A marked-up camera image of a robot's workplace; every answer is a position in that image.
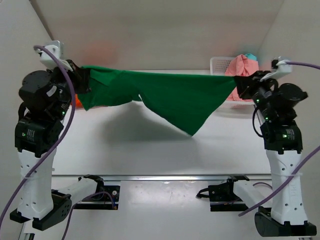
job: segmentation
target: plastic laundry basket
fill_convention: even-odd
[[[234,57],[229,56],[214,56],[210,59],[210,74],[214,76],[224,76],[225,72]],[[229,101],[226,100],[221,105],[222,108],[242,109],[247,106],[253,106],[253,101]]]

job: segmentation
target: pink towel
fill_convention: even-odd
[[[247,77],[258,70],[259,65],[257,61],[249,59],[245,55],[241,54],[230,62],[228,68],[225,71],[225,75]],[[242,100],[238,95],[237,88],[232,91],[227,100],[252,102],[252,100]]]

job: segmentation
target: green fabric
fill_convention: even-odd
[[[78,95],[84,109],[142,100],[151,111],[191,136],[236,87],[230,76],[84,68],[90,68],[92,90]]]

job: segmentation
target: towel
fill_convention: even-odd
[[[225,76],[243,76],[247,77],[254,74],[259,70],[259,65],[256,60],[249,59],[245,55],[241,54],[233,59],[228,68],[225,71]],[[252,100],[243,100],[239,97],[237,88],[235,88],[232,93],[228,96],[229,101],[246,101],[252,102]]]
[[[191,136],[236,86],[229,76],[84,68],[90,69],[91,88],[89,93],[78,94],[84,109],[143,101],[148,109]]]

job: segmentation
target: black cable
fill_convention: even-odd
[[[257,131],[256,126],[255,126],[255,117],[256,117],[256,114],[257,114],[258,110],[259,110],[259,108],[256,107],[256,108],[254,109],[254,111],[253,111],[253,114],[252,114],[252,126],[253,126],[254,132],[255,132],[260,138],[263,138],[264,136],[261,135],[261,134]]]

